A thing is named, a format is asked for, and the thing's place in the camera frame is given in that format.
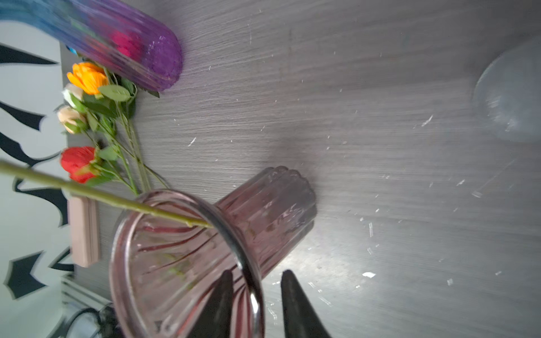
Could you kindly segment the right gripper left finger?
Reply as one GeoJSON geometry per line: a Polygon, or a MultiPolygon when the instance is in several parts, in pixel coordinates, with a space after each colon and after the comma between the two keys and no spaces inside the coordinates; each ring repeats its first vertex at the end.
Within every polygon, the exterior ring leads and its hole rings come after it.
{"type": "Polygon", "coordinates": [[[233,303],[232,273],[224,271],[188,337],[229,338],[233,303]]]}

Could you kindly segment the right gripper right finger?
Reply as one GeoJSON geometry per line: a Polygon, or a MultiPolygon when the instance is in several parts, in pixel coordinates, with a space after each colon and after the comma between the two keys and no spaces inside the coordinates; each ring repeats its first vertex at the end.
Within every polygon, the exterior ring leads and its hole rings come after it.
{"type": "Polygon", "coordinates": [[[291,270],[283,272],[280,286],[285,337],[331,338],[291,270]]]}

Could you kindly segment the dark maroon glass vase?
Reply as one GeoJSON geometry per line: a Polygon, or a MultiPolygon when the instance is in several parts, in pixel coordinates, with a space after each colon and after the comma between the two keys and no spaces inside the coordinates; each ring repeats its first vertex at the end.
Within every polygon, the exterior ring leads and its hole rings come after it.
{"type": "Polygon", "coordinates": [[[197,221],[217,215],[245,257],[214,228],[124,211],[117,222],[109,283],[126,337],[186,337],[223,272],[230,271],[231,337],[263,337],[262,280],[313,229],[316,194],[298,171],[266,168],[216,204],[155,190],[139,202],[197,221]]]}

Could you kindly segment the pink rose stem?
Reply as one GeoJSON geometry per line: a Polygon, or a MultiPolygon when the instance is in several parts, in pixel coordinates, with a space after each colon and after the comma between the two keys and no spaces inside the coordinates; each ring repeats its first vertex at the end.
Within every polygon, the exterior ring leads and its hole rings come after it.
{"type": "Polygon", "coordinates": [[[58,177],[37,172],[29,168],[24,168],[22,166],[15,165],[4,160],[1,160],[1,174],[14,176],[23,180],[30,180],[34,183],[49,185],[50,187],[54,187],[60,190],[66,190],[71,194],[75,194],[81,197],[87,197],[95,201],[100,201],[116,208],[135,211],[145,215],[152,215],[157,218],[163,218],[177,223],[183,223],[186,224],[189,228],[193,228],[194,226],[201,228],[211,228],[210,224],[200,219],[189,218],[187,216],[175,214],[173,212],[165,211],[160,208],[154,208],[147,204],[139,203],[137,201],[129,200],[123,197],[118,197],[114,194],[103,192],[101,190],[96,190],[95,188],[88,187],[83,184],[62,180],[58,177]]]}

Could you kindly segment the red rose flower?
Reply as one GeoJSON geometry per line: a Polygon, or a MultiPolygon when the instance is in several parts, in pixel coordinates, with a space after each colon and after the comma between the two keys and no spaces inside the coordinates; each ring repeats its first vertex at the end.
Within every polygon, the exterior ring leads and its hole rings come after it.
{"type": "Polygon", "coordinates": [[[74,146],[61,155],[61,167],[69,178],[90,187],[105,183],[121,183],[133,194],[139,194],[124,155],[115,146],[105,148],[74,146]]]}

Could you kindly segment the cream rose flower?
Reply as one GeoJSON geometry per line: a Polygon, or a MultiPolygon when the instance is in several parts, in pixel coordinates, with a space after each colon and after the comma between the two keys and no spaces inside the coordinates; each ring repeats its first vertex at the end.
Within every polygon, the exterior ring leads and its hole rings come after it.
{"type": "Polygon", "coordinates": [[[60,124],[66,129],[66,132],[72,135],[85,135],[93,144],[98,145],[98,139],[92,135],[90,123],[86,115],[75,110],[70,106],[60,106],[56,110],[56,117],[60,124]]]}

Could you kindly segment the orange rose stem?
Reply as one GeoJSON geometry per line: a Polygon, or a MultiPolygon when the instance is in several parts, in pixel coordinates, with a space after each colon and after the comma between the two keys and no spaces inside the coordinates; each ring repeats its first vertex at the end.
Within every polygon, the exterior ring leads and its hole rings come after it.
{"type": "Polygon", "coordinates": [[[145,165],[138,142],[135,126],[132,122],[136,111],[138,86],[128,79],[93,62],[73,64],[67,74],[68,84],[74,84],[88,95],[105,97],[111,100],[120,118],[117,122],[118,139],[125,151],[129,169],[139,193],[151,190],[150,168],[145,165]]]}

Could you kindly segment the clear glass vase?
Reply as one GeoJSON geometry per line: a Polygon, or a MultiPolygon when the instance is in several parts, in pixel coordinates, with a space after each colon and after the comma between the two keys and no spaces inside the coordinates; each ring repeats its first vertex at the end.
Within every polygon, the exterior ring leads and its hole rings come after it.
{"type": "Polygon", "coordinates": [[[481,125],[510,142],[540,141],[540,37],[498,56],[480,76],[472,103],[481,125]]]}

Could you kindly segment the purple blue glass vase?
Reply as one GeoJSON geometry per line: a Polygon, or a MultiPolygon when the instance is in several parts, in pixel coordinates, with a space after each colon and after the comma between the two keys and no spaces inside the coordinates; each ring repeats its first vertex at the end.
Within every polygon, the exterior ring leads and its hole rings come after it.
{"type": "Polygon", "coordinates": [[[182,71],[176,35],[122,1],[2,1],[1,19],[40,29],[145,90],[167,90],[182,71]]]}

